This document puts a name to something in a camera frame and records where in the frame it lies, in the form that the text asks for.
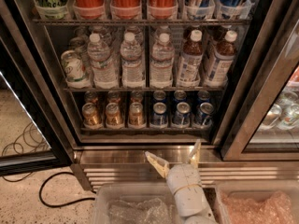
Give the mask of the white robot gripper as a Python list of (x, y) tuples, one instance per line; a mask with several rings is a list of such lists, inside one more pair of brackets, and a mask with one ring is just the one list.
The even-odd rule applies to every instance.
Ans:
[(189, 154), (189, 164), (175, 165), (170, 171), (168, 161), (148, 151), (145, 152), (148, 162), (162, 178), (166, 178), (181, 217), (204, 216), (207, 213), (208, 202), (197, 170), (200, 152), (201, 141), (197, 140)]

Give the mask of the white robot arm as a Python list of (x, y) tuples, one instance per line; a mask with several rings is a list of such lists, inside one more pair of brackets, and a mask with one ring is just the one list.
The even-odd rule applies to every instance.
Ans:
[(201, 141), (197, 140), (189, 154), (187, 163), (176, 164), (172, 168), (169, 162), (148, 151), (146, 159), (166, 180), (183, 224), (218, 224), (207, 201), (198, 171)]

